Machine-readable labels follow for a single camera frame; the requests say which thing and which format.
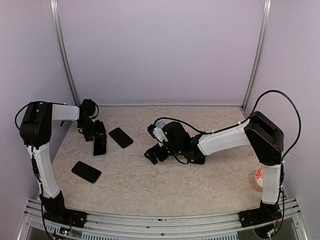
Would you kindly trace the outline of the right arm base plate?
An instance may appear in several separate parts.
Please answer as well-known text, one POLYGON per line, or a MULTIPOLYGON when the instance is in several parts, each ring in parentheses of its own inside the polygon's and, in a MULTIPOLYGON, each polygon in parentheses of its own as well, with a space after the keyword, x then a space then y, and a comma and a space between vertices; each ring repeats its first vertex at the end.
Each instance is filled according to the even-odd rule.
POLYGON ((280 207, 277 204, 260 203, 260 207, 240 211, 238 213, 242 228, 260 225, 282 218, 280 207))

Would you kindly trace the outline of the light blue phone case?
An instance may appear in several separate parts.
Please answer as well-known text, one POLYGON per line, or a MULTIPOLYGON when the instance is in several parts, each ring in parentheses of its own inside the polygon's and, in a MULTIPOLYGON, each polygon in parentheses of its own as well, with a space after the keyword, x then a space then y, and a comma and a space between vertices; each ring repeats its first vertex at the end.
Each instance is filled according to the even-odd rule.
POLYGON ((159 129, 162 129, 166 124, 163 121, 158 121, 155 123, 155 126, 159 129))

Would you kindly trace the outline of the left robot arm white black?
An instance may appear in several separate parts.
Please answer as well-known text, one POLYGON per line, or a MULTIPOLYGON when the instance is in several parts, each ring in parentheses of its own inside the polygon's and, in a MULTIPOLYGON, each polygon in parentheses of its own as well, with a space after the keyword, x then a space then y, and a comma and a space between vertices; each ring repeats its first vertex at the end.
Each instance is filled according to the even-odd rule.
POLYGON ((57 221, 66 222, 70 211, 65 207, 62 191, 56 183, 50 157, 52 122, 76 122, 85 141, 93 143, 93 156, 102 157, 107 154, 107 131, 104 123, 97 119, 99 107, 93 100, 84 99, 80 106, 33 101, 21 110, 24 116, 16 128, 29 152, 39 184, 40 200, 57 221))

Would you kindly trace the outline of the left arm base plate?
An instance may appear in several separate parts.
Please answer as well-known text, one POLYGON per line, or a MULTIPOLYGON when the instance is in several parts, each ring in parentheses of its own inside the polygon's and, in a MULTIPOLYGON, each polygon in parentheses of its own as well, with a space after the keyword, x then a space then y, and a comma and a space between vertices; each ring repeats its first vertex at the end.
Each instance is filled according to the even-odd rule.
POLYGON ((69 208, 63 208, 60 210, 58 208, 44 206, 44 209, 45 212, 43 216, 46 220, 81 229, 84 228, 88 215, 84 211, 73 210, 69 208))

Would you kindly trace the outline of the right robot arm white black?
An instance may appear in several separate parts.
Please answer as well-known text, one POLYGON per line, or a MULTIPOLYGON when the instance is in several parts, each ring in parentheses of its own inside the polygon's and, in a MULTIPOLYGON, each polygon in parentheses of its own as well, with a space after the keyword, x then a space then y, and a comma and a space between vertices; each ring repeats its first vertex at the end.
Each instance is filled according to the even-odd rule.
POLYGON ((184 129, 184 122, 171 119, 169 123, 151 124, 147 131, 157 140, 144 156, 154 165, 169 157, 186 163, 203 165, 206 157, 224 150, 250 146, 262 165, 263 185, 261 207, 256 218, 266 222, 275 212, 283 182, 284 133, 259 111, 233 126, 217 131, 199 131, 190 136, 184 129))

